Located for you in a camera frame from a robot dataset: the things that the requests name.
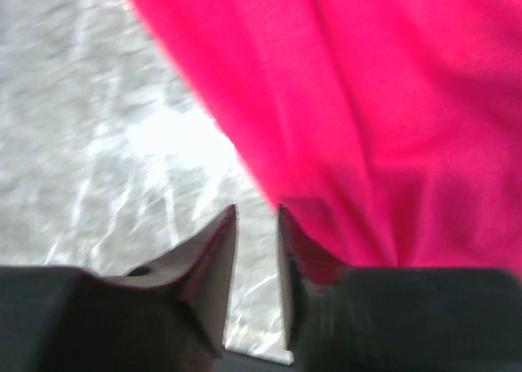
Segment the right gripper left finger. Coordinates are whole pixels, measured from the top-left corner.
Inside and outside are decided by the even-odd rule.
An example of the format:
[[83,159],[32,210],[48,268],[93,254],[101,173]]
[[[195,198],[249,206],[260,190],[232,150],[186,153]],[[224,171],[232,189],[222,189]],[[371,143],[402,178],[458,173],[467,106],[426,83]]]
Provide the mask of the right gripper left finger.
[[203,229],[172,250],[132,269],[106,277],[116,286],[164,293],[188,319],[203,343],[223,352],[231,280],[237,248],[237,207],[227,206]]

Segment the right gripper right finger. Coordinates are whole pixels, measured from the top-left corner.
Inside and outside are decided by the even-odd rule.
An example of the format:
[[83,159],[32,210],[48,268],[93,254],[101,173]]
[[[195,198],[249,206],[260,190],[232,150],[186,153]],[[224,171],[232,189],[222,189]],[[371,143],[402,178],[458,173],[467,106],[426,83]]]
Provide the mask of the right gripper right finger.
[[307,321],[310,295],[334,284],[346,267],[342,260],[309,237],[283,205],[277,209],[277,262],[285,345],[293,351],[298,347]]

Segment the pink t shirt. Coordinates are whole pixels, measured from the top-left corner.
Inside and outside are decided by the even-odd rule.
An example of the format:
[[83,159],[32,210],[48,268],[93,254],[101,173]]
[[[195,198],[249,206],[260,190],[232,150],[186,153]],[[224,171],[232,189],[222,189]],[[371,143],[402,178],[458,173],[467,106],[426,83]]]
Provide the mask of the pink t shirt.
[[131,2],[339,260],[520,273],[521,0]]

